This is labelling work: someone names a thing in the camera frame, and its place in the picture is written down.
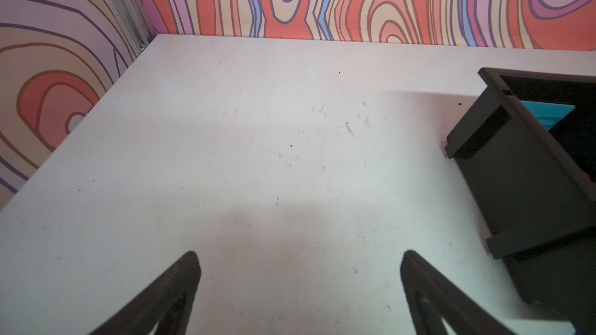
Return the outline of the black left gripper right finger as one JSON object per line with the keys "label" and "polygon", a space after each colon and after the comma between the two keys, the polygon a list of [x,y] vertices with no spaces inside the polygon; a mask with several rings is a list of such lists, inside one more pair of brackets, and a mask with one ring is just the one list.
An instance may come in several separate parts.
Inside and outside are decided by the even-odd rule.
{"label": "black left gripper right finger", "polygon": [[406,251],[400,277],[417,334],[511,334],[416,251]]}

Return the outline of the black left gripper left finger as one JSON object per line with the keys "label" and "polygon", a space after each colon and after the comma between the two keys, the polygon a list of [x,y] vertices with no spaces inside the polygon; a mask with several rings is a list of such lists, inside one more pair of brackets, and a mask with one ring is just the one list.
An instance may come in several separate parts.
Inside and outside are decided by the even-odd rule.
{"label": "black left gripper left finger", "polygon": [[198,256],[188,251],[93,333],[186,333],[200,278]]}

